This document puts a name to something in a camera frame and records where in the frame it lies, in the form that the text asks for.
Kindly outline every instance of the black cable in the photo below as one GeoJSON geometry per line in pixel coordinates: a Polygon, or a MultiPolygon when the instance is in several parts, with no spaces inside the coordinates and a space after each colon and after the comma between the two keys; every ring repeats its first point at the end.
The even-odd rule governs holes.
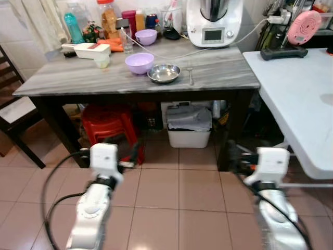
{"type": "Polygon", "coordinates": [[[283,212],[281,209],[279,209],[273,202],[271,202],[269,199],[266,199],[264,196],[262,196],[260,193],[258,193],[255,189],[253,189],[251,186],[246,185],[242,178],[240,177],[240,175],[237,172],[237,169],[234,167],[234,174],[236,175],[237,179],[246,187],[248,188],[255,196],[257,196],[259,199],[269,203],[272,207],[274,207],[279,213],[281,213],[284,217],[286,217],[286,219],[297,229],[297,231],[301,234],[301,236],[304,238],[306,245],[308,246],[308,250],[313,250],[313,247],[311,245],[309,236],[306,235],[300,228],[299,226],[293,222],[289,216],[283,212]]]}
{"type": "MultiPolygon", "coordinates": [[[[45,224],[47,224],[47,227],[48,227],[48,231],[50,232],[50,235],[52,236],[52,233],[51,233],[51,220],[52,220],[52,215],[53,215],[53,212],[54,212],[54,209],[56,208],[56,206],[62,202],[63,200],[65,199],[69,199],[69,198],[72,198],[72,197],[77,197],[77,196],[82,196],[84,195],[85,192],[82,192],[82,193],[76,193],[76,194],[70,194],[70,195],[66,195],[62,198],[60,198],[59,200],[57,200],[53,205],[52,207],[50,208],[50,211],[48,213],[48,216],[47,216],[47,221],[45,221],[45,224]]],[[[53,236],[52,237],[49,237],[48,238],[52,247],[54,248],[54,250],[59,250],[60,248],[58,247],[58,245],[56,244],[53,236]]]]}
{"type": "Polygon", "coordinates": [[[43,189],[42,189],[42,195],[41,195],[41,213],[42,213],[42,218],[44,220],[44,227],[45,227],[45,231],[46,231],[46,234],[47,234],[47,237],[50,241],[50,244],[52,246],[52,248],[54,250],[59,250],[59,247],[57,246],[57,244],[55,243],[54,241],[54,238],[52,236],[52,233],[51,233],[51,230],[50,230],[50,227],[49,227],[49,220],[48,220],[48,217],[46,215],[46,202],[45,202],[45,198],[46,198],[46,191],[47,191],[47,187],[48,187],[48,183],[51,179],[51,177],[53,176],[53,174],[57,171],[57,169],[66,161],[68,160],[69,158],[73,157],[73,156],[76,156],[76,155],[84,155],[88,152],[88,150],[86,151],[79,151],[79,152],[75,152],[75,153],[72,153],[68,156],[66,156],[63,160],[61,160],[61,162],[58,163],[58,165],[51,171],[51,173],[48,175],[47,179],[45,180],[44,184],[43,184],[43,189]]]}

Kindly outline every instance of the wooden chair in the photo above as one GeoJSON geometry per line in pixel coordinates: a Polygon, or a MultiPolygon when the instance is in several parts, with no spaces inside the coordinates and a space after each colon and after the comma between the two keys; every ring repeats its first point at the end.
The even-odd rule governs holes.
{"type": "Polygon", "coordinates": [[[23,83],[22,76],[0,46],[0,130],[40,168],[44,168],[45,164],[20,138],[23,131],[42,119],[28,97],[12,96],[23,83]]]}

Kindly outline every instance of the white plastic container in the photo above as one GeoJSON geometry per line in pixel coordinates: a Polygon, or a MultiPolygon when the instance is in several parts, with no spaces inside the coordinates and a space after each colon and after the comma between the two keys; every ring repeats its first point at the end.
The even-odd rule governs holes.
{"type": "Polygon", "coordinates": [[[98,43],[79,43],[69,44],[64,43],[62,48],[74,49],[79,58],[95,59],[101,57],[103,54],[110,55],[109,44],[98,44],[98,43]]]}
{"type": "Polygon", "coordinates": [[[172,147],[205,148],[207,147],[211,131],[170,131],[169,142],[172,147]]]}
{"type": "Polygon", "coordinates": [[[108,67],[110,61],[111,61],[110,56],[107,54],[101,54],[100,56],[94,59],[94,62],[96,63],[97,67],[100,69],[108,67]]]}
{"type": "Polygon", "coordinates": [[[319,27],[320,30],[326,30],[327,26],[330,24],[332,17],[333,17],[333,12],[330,13],[320,13],[322,17],[322,24],[319,27]]]}

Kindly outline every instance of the black tool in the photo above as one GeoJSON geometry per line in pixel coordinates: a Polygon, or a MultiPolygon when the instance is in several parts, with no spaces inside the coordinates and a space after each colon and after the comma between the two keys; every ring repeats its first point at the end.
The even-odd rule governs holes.
{"type": "Polygon", "coordinates": [[[269,61],[276,58],[287,58],[287,57],[301,57],[303,58],[308,54],[308,50],[302,47],[290,47],[290,48],[278,48],[278,49],[262,49],[260,51],[261,57],[269,61]]]}
{"type": "Polygon", "coordinates": [[[76,53],[75,53],[75,51],[68,51],[68,52],[64,52],[63,55],[64,55],[66,58],[70,58],[70,57],[74,57],[74,56],[76,56],[76,53]]]}
{"type": "Polygon", "coordinates": [[[179,33],[174,28],[165,30],[163,35],[165,38],[170,40],[178,40],[179,38],[181,38],[181,35],[179,35],[179,33]]]}

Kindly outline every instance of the gray marble tabletop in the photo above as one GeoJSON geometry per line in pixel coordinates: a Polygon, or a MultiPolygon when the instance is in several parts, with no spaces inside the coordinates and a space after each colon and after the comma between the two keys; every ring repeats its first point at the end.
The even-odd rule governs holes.
{"type": "MultiPolygon", "coordinates": [[[[147,47],[164,57],[177,57],[195,52],[189,40],[157,40],[147,47]]],[[[144,52],[138,46],[134,52],[144,52]]],[[[45,64],[26,83],[18,88],[17,96],[94,95],[119,93],[154,93],[177,91],[214,91],[258,89],[259,82],[237,47],[209,49],[178,59],[155,56],[155,64],[172,63],[182,72],[172,84],[156,85],[147,75],[131,73],[124,53],[112,53],[106,69],[96,67],[93,60],[68,58],[62,55],[45,64]],[[188,65],[191,65],[194,85],[189,85],[188,65]]]]}

